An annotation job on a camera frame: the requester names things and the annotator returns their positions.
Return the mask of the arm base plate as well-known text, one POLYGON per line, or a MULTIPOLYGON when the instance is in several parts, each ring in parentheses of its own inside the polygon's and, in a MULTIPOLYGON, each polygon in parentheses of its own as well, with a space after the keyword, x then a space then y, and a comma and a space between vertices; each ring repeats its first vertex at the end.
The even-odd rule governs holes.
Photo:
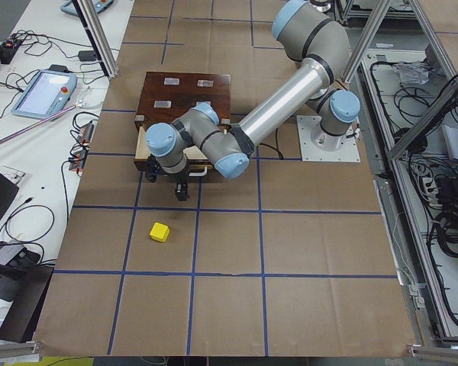
POLYGON ((296 121, 303 162, 361 162, 351 125, 344 135, 331 136, 321 129, 320 116, 298 115, 296 121))

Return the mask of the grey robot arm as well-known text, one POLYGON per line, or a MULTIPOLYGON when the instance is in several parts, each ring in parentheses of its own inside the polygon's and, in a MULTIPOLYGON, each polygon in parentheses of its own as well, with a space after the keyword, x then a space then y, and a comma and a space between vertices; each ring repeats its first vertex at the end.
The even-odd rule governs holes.
POLYGON ((186 201, 189 163, 185 149, 196 146, 223 177, 244 173, 255 148, 302 105, 321 116, 320 134, 342 140, 360 112, 351 91, 335 88, 350 58, 347 32, 309 1, 288 1, 276 15, 272 35, 298 70, 227 133, 214 108, 202 102, 169 123, 149 127, 145 141, 160 171, 176 182, 175 196, 186 201))

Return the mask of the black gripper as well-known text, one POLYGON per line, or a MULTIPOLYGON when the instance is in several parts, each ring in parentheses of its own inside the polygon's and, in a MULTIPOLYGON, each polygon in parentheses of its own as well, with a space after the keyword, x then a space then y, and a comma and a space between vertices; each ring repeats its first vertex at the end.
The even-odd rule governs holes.
POLYGON ((147 170, 144 173, 144 177, 149 182, 155 183, 159 176, 172 177, 175 179, 175 196, 178 201, 187 201, 189 199, 189 163, 185 156, 175 165, 165 167, 161 166, 154 155, 150 155, 147 159, 147 170))

